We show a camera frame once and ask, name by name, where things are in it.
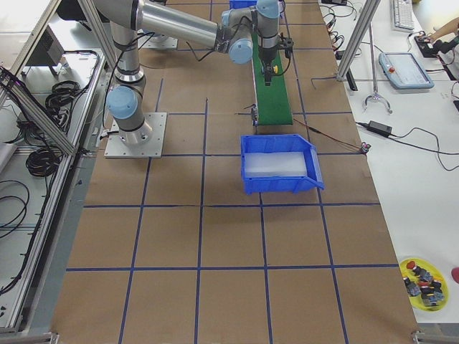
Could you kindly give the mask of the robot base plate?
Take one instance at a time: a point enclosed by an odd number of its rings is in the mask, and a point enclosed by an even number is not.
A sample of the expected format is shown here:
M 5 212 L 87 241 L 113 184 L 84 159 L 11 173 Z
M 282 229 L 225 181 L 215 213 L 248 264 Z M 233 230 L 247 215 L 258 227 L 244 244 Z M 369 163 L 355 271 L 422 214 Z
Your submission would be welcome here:
M 164 145 L 167 113 L 144 113 L 144 123 L 136 131 L 120 130 L 114 120 L 105 147 L 106 158 L 160 158 Z

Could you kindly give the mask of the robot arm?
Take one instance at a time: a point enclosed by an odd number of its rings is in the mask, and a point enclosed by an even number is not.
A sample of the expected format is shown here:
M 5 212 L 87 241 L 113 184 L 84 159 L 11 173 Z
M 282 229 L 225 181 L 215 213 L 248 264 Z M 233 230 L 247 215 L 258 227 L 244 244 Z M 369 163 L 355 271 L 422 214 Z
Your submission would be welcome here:
M 192 102 L 195 90 L 210 91 L 211 101 L 222 106 L 224 120 L 211 136 L 212 145 L 227 144 L 232 132 L 230 93 L 249 89 L 249 80 L 260 76 L 274 98 L 275 56 L 280 49 L 279 11 L 276 1 L 230 9 L 220 23 L 193 16 L 163 1 L 95 1 L 96 9 L 110 20 L 113 44 L 119 59 L 118 86 L 143 94 L 146 73 L 163 70 L 166 101 L 173 111 L 165 131 L 164 154 L 198 154 L 204 149 L 204 116 Z M 142 53 L 135 41 L 138 31 L 159 34 L 203 47 L 202 56 L 192 49 L 179 52 Z

